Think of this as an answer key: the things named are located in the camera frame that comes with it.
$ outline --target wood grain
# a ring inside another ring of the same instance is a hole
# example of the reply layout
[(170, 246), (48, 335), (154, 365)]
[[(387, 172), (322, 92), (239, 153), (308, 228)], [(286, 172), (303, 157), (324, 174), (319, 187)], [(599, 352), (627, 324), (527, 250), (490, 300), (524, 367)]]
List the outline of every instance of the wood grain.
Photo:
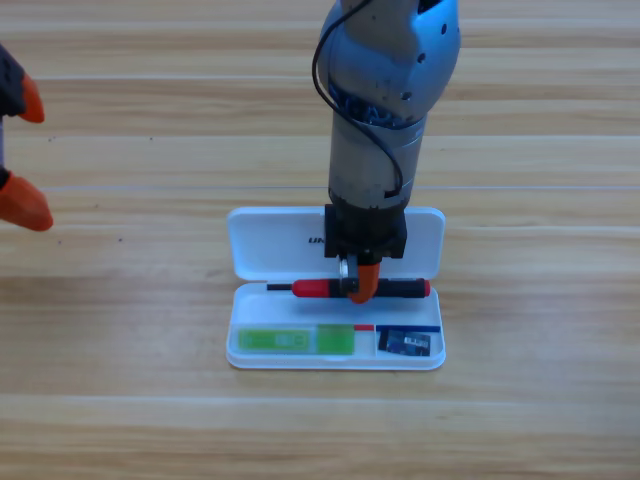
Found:
[(0, 225), (0, 478), (640, 477), (635, 0), (460, 1), (412, 197), (440, 370), (227, 363), (226, 215), (327, 201), (331, 4), (0, 0), (48, 115), (6, 161), (56, 219)]

